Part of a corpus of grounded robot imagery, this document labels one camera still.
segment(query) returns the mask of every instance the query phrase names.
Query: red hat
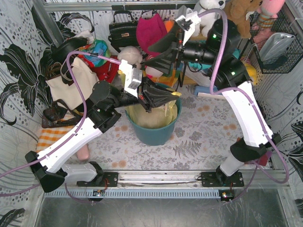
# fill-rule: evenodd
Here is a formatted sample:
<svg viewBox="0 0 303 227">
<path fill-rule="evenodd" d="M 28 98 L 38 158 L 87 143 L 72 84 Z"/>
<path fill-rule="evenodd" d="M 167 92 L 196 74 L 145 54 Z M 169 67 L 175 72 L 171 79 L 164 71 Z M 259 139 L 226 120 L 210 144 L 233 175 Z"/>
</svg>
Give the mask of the red hat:
<svg viewBox="0 0 303 227">
<path fill-rule="evenodd" d="M 108 83 L 111 83 L 118 72 L 119 65 L 107 61 L 100 67 L 90 69 L 97 74 L 99 80 L 106 80 Z"/>
</svg>

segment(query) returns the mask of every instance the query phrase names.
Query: yellow plastic bag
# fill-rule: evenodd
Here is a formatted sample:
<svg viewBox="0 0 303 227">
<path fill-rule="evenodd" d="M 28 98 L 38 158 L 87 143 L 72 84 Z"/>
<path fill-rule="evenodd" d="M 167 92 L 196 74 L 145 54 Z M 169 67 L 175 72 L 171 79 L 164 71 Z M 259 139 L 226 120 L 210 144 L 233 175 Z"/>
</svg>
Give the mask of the yellow plastic bag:
<svg viewBox="0 0 303 227">
<path fill-rule="evenodd" d="M 176 119 L 178 108 L 175 103 L 176 101 L 170 101 L 163 106 L 153 108 L 150 113 L 141 105 L 129 106 L 126 111 L 135 124 L 146 129 L 159 129 Z"/>
</svg>

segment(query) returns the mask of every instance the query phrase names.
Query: metal plate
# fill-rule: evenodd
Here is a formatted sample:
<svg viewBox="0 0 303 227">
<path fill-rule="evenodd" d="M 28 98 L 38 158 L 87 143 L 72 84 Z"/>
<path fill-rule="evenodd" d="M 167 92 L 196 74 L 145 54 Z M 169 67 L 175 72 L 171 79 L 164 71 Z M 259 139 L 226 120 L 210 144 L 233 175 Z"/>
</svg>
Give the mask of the metal plate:
<svg viewBox="0 0 303 227">
<path fill-rule="evenodd" d="M 105 172 L 100 184 L 96 185 L 95 182 L 85 182 L 85 181 L 78 181 L 78 187 L 105 187 L 105 179 L 108 180 L 107 187 L 117 187 L 118 185 L 118 173 L 117 172 Z"/>
<path fill-rule="evenodd" d="M 244 181 L 242 173 L 236 172 L 234 175 L 228 178 L 226 185 L 222 186 L 216 178 L 216 172 L 202 172 L 201 181 L 203 187 L 226 187 L 232 183 L 233 187 L 244 187 Z"/>
</svg>

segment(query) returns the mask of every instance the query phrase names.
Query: blue object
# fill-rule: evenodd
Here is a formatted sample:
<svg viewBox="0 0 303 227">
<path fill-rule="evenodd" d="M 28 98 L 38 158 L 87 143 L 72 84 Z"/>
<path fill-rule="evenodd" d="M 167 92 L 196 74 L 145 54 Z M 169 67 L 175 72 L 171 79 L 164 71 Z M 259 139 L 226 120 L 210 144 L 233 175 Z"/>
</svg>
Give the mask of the blue object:
<svg viewBox="0 0 303 227">
<path fill-rule="evenodd" d="M 89 47 L 88 50 L 83 50 L 84 52 L 89 52 L 89 53 L 95 53 L 97 55 L 102 55 L 106 57 L 110 57 L 109 50 L 107 48 L 107 44 L 103 40 L 97 40 L 95 39 L 92 45 Z M 100 67 L 102 66 L 105 62 L 107 62 L 104 59 L 94 57 L 94 56 L 84 56 L 87 60 L 92 62 L 94 64 L 94 67 Z"/>
<path fill-rule="evenodd" d="M 164 84 L 159 84 L 159 85 L 162 87 L 165 87 L 165 88 L 169 87 Z M 167 125 L 163 128 L 159 128 L 159 129 L 143 128 L 143 127 L 135 124 L 131 120 L 130 116 L 127 114 L 126 111 L 125 111 L 125 113 L 126 113 L 128 120 L 133 125 L 136 136 L 142 143 L 145 143 L 150 146 L 159 146 L 159 145 L 165 144 L 170 139 L 170 137 L 174 131 L 175 123 L 176 123 L 177 119 L 179 118 L 181 109 L 182 109 L 180 98 L 176 101 L 176 106 L 178 108 L 178 115 L 177 115 L 176 119 L 173 122 L 171 122 L 169 125 Z"/>
<path fill-rule="evenodd" d="M 240 50 L 236 49 L 232 54 L 236 59 L 238 59 L 239 56 L 240 56 Z M 193 63 L 193 62 L 189 62 L 188 66 L 192 67 L 192 68 L 195 68 L 195 69 L 199 69 L 199 70 L 206 70 L 206 69 L 209 69 L 211 67 L 211 65 Z"/>
<path fill-rule="evenodd" d="M 196 86 L 195 87 L 194 95 L 198 96 L 199 92 L 210 94 L 209 87 L 204 87 L 204 86 Z"/>
</svg>

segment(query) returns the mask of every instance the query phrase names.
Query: red object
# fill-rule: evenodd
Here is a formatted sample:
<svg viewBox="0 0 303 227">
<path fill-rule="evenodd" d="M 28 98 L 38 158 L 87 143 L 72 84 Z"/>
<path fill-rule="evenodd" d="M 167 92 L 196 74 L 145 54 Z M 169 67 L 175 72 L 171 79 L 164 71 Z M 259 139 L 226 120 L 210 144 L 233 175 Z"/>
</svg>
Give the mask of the red object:
<svg viewBox="0 0 303 227">
<path fill-rule="evenodd" d="M 260 158 L 259 165 L 260 165 L 260 166 L 266 166 L 267 160 L 268 160 L 268 157 L 267 157 L 266 154 L 264 154 L 264 155 Z"/>
<path fill-rule="evenodd" d="M 160 53 L 151 52 L 148 47 L 159 41 L 166 34 L 166 27 L 159 13 L 156 13 L 150 19 L 139 18 L 136 36 L 138 44 L 145 53 L 158 56 Z"/>
<path fill-rule="evenodd" d="M 108 83 L 111 83 L 113 81 L 118 72 L 118 69 L 119 65 L 111 63 L 110 61 L 107 61 L 101 67 L 90 68 L 90 70 L 96 73 L 99 80 L 106 80 Z"/>
</svg>

